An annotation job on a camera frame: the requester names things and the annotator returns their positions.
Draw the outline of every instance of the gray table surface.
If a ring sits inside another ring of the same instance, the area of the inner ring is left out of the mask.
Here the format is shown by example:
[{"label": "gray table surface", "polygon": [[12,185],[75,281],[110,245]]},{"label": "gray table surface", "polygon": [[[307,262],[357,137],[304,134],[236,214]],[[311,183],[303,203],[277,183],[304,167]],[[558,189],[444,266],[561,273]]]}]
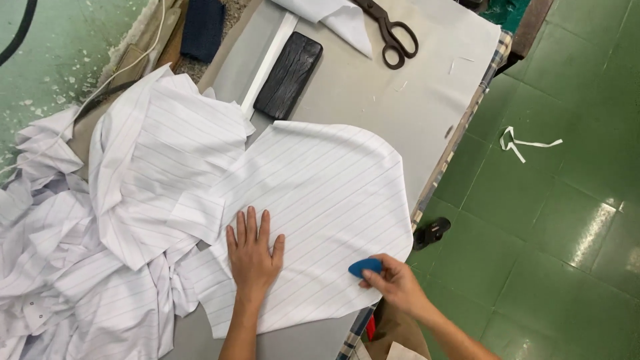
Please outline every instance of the gray table surface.
[{"label": "gray table surface", "polygon": [[[228,54],[225,53],[221,67],[213,76],[205,74],[198,87],[203,90],[212,86],[219,100],[241,103],[284,14],[282,8],[269,1],[258,5]],[[369,34],[375,34],[377,25],[367,21],[367,30]],[[415,79],[420,74],[417,67],[406,66],[406,72],[390,72],[381,59],[365,58],[321,24],[301,19],[296,31],[320,42],[324,54],[296,105],[292,120],[350,124],[384,138],[403,157],[407,199],[410,210],[413,209],[449,142],[446,132],[451,126],[457,126],[459,119],[451,123],[426,120],[424,109],[420,108],[420,94],[407,88],[400,96],[393,90],[395,86],[402,86],[405,79]],[[381,38],[370,38],[374,49],[381,49]],[[340,74],[335,69],[347,69],[350,75],[348,83],[340,84],[339,91],[335,82],[340,81]],[[354,92],[358,89],[378,90],[387,99],[379,98],[372,104],[372,93],[360,96],[358,91]],[[252,124],[257,130],[248,139],[247,146],[271,123],[266,116],[256,112]],[[335,359],[356,315],[354,312],[338,319],[304,323],[258,335],[257,358]],[[217,359],[222,343],[223,340],[212,339],[206,313],[198,306],[184,319],[177,318],[174,349],[163,359]]]}]

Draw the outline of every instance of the electrical cord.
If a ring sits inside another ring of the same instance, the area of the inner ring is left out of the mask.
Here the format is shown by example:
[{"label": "electrical cord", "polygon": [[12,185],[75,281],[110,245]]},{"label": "electrical cord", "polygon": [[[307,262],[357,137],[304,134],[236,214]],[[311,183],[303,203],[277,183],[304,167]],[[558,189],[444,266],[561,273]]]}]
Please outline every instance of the electrical cord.
[{"label": "electrical cord", "polygon": [[37,4],[38,0],[27,1],[27,7],[24,9],[24,15],[20,21],[20,26],[18,26],[18,31],[13,36],[13,40],[11,40],[9,45],[7,45],[7,47],[5,47],[5,49],[0,53],[0,66],[9,60],[9,58],[18,50],[20,45],[22,45],[22,42],[31,27],[31,21],[33,20],[33,15],[36,13]]},{"label": "electrical cord", "polygon": [[6,172],[8,170],[11,170],[13,168],[17,168],[21,165],[24,165],[26,163],[28,163],[29,161],[39,157],[40,155],[44,154],[46,151],[48,151],[49,149],[51,149],[52,147],[54,147],[54,145],[56,145],[56,143],[58,143],[58,140],[62,137],[62,134],[65,133],[65,131],[70,127],[73,126],[73,124],[75,123],[76,119],[78,118],[78,116],[82,113],[83,109],[86,107],[86,105],[96,96],[98,96],[100,94],[100,92],[102,91],[102,89],[107,86],[107,84],[109,82],[111,82],[111,80],[113,80],[113,78],[115,78],[118,74],[120,74],[123,71],[129,70],[131,67],[133,67],[135,64],[137,64],[138,62],[140,62],[140,60],[144,59],[147,55],[149,55],[149,53],[151,53],[151,51],[153,51],[153,49],[156,47],[156,45],[158,44],[158,41],[160,40],[160,32],[162,32],[162,27],[164,25],[164,15],[166,13],[166,8],[164,7],[164,1],[162,0],[162,18],[160,19],[160,27],[158,28],[158,34],[156,36],[156,41],[154,41],[153,45],[151,45],[149,47],[149,49],[147,51],[145,51],[145,53],[143,53],[136,61],[134,61],[131,65],[127,66],[126,68],[116,72],[115,74],[113,74],[109,79],[107,79],[107,81],[104,82],[104,84],[102,84],[102,86],[100,86],[100,88],[98,88],[98,90],[96,90],[93,94],[91,94],[91,96],[89,96],[89,98],[87,98],[87,100],[84,101],[84,103],[82,104],[82,106],[80,106],[80,108],[78,109],[77,113],[74,115],[74,117],[69,121],[69,123],[67,124],[67,126],[65,126],[64,129],[62,129],[62,131],[60,131],[60,134],[58,134],[56,136],[56,138],[53,139],[53,141],[51,142],[51,144],[49,146],[47,146],[44,150],[38,152],[37,154],[35,154],[32,158],[28,158],[27,160],[24,161],[20,161],[17,162],[14,165],[5,167],[4,169],[0,170],[0,174],[2,174],[3,172]]}]

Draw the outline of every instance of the white cable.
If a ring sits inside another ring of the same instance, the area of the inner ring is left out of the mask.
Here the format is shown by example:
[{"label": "white cable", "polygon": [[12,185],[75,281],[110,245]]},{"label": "white cable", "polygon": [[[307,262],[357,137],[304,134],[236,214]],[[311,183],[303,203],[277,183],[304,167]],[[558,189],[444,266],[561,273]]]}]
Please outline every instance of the white cable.
[{"label": "white cable", "polygon": [[44,154],[46,151],[48,151],[49,149],[51,149],[54,145],[56,145],[56,143],[58,142],[58,140],[62,137],[62,134],[65,133],[65,131],[69,128],[69,126],[72,126],[74,124],[74,122],[76,121],[76,118],[78,117],[78,115],[80,115],[80,113],[82,112],[82,109],[84,109],[84,107],[89,103],[89,101],[91,101],[96,95],[98,95],[100,93],[100,91],[102,91],[102,89],[107,86],[107,84],[109,84],[109,82],[111,82],[111,80],[113,80],[113,78],[115,78],[119,73],[129,70],[133,65],[137,64],[140,60],[144,59],[145,56],[149,55],[149,53],[151,53],[151,51],[153,51],[153,49],[156,47],[158,41],[160,40],[160,32],[162,31],[162,27],[164,25],[164,15],[166,13],[166,8],[164,7],[164,0],[162,0],[162,18],[160,19],[160,27],[158,28],[158,34],[156,36],[156,41],[154,42],[154,44],[149,47],[149,49],[147,51],[145,51],[144,54],[142,54],[136,61],[134,61],[131,65],[127,66],[126,68],[116,72],[115,74],[113,74],[109,79],[107,79],[107,81],[104,82],[104,84],[102,84],[102,86],[100,86],[98,88],[98,90],[96,90],[93,94],[91,94],[91,96],[89,96],[87,98],[87,100],[84,101],[84,103],[82,104],[82,106],[80,106],[80,108],[78,109],[78,112],[76,113],[76,115],[71,119],[71,121],[67,124],[67,126],[65,126],[65,128],[60,131],[60,134],[58,134],[56,136],[55,139],[53,139],[53,141],[51,142],[51,144],[49,146],[47,146],[44,150],[40,151],[39,153],[35,154],[35,156],[33,156],[32,158],[29,158],[25,161],[21,161],[18,162],[14,165],[5,167],[4,169],[0,170],[0,174],[2,174],[3,172],[7,171],[7,170],[11,170],[13,168],[17,168],[21,165],[24,165],[26,163],[28,163],[29,161],[39,157],[40,155]]}]

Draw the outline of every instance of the navy fabric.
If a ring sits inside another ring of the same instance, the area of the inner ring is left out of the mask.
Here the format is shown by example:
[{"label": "navy fabric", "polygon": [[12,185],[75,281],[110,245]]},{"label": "navy fabric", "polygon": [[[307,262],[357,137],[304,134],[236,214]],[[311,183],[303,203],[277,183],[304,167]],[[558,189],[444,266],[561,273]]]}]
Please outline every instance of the navy fabric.
[{"label": "navy fabric", "polygon": [[225,13],[218,0],[189,0],[180,54],[210,63],[222,41]]}]

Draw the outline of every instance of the green tile floor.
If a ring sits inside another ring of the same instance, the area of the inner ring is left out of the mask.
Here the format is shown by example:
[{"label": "green tile floor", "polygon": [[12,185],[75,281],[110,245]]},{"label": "green tile floor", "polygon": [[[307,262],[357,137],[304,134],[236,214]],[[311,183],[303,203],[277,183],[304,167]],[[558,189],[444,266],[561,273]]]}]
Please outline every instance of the green tile floor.
[{"label": "green tile floor", "polygon": [[[431,301],[503,359],[640,359],[640,0],[556,0],[497,76],[407,263]],[[519,145],[522,164],[498,139]],[[424,331],[434,360],[445,359]]]}]

